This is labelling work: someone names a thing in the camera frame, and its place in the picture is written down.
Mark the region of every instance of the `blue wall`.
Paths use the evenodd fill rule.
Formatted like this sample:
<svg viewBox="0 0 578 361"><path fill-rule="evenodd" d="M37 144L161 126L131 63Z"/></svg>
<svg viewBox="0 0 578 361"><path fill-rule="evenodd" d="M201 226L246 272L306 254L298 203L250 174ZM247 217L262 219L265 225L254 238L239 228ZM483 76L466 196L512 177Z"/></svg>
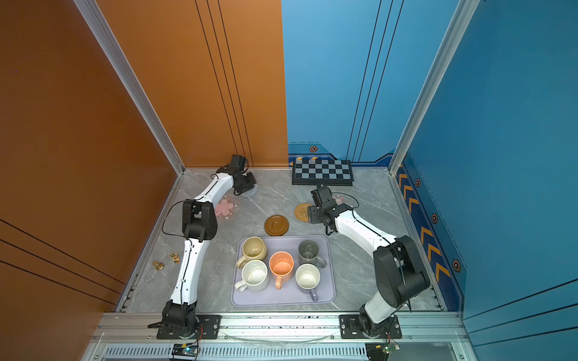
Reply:
<svg viewBox="0 0 578 361"><path fill-rule="evenodd" d="M364 162L391 152L457 3L283 0L289 143L318 143Z"/></svg>
<svg viewBox="0 0 578 361"><path fill-rule="evenodd" d="M578 325L576 19L576 2L480 1L410 147L467 269L481 360L565 359L576 336L531 336Z"/></svg>

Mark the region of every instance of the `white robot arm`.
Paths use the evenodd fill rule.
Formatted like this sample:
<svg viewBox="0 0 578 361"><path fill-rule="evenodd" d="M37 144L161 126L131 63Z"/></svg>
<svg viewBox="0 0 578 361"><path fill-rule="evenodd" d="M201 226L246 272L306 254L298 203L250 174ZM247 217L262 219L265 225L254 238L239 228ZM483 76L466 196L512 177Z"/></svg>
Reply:
<svg viewBox="0 0 578 361"><path fill-rule="evenodd" d="M217 234L214 206L231 188L240 195L256 187L253 174L246 173L246 162L245 157L233 155L231 163L215 172L201 194L183 202L183 261L171 299L162 310L162 321L149 325L159 328L157 338L192 338L198 332L197 287L209 241Z"/></svg>
<svg viewBox="0 0 578 361"><path fill-rule="evenodd" d="M359 324L368 337L383 337L387 318L429 288L426 265L415 242L408 236L397 238L386 233L350 206L338 205L326 185L317 185L311 194L315 205L308 209L309 222L323 223L328 236L338 232L351 238L373 258L377 292L361 306Z"/></svg>
<svg viewBox="0 0 578 361"><path fill-rule="evenodd" d="M199 196L183 202L183 262L171 299L162 311L162 321L149 325L160 328L157 338L195 335L199 322L195 308L201 265L209 241L217 233L214 205L231 188L236 194L242 194L255 187L253 175L245 174L245 162L244 157L234 155L230 164L219 168ZM337 205L325 185L318 185L311 193L315 206L308 209L309 222L323 223L328 236L339 232L351 238L373 257L378 292L361 306L359 324L368 337L379 337L384 333L387 318L429 287L429 277L416 244L407 236L397 238L371 225L346 204Z"/></svg>
<svg viewBox="0 0 578 361"><path fill-rule="evenodd" d="M210 202L213 206L223 198L225 193L233 187L233 176L226 173L216 173L213 181L205 190L195 197L199 203ZM209 240L187 238L184 241L183 263L179 271L179 278L171 294L171 301L175 304L193 304L197 301L197 286L203 258L209 246Z"/></svg>

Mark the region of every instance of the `orange mug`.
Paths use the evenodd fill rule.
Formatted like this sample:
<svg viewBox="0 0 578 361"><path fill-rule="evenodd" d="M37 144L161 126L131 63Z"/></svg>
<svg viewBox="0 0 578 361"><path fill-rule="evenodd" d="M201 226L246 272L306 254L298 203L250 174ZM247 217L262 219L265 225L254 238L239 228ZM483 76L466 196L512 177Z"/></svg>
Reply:
<svg viewBox="0 0 578 361"><path fill-rule="evenodd" d="M281 289L283 282L287 282L293 277L293 257L287 252L277 252L269 260L269 268L275 278L275 288Z"/></svg>

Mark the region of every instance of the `chessboard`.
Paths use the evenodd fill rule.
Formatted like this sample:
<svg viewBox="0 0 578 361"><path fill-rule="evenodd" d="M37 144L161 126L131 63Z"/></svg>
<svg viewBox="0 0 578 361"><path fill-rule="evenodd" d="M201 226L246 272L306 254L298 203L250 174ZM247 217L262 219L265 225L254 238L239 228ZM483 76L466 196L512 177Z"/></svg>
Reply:
<svg viewBox="0 0 578 361"><path fill-rule="evenodd" d="M334 159L296 159L291 178L293 184L353 185L351 162Z"/></svg>

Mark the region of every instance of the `brown round coaster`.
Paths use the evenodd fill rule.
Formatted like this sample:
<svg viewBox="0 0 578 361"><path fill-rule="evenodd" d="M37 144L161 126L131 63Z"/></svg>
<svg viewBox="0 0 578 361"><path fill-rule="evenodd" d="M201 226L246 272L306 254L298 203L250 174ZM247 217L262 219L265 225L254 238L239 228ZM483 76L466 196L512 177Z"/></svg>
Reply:
<svg viewBox="0 0 578 361"><path fill-rule="evenodd" d="M309 212L308 208L311 207L311 203L301 203L295 207L295 218L301 222L309 222Z"/></svg>
<svg viewBox="0 0 578 361"><path fill-rule="evenodd" d="M272 215L265 221L265 232L270 236L282 236L289 230L289 221L282 215Z"/></svg>

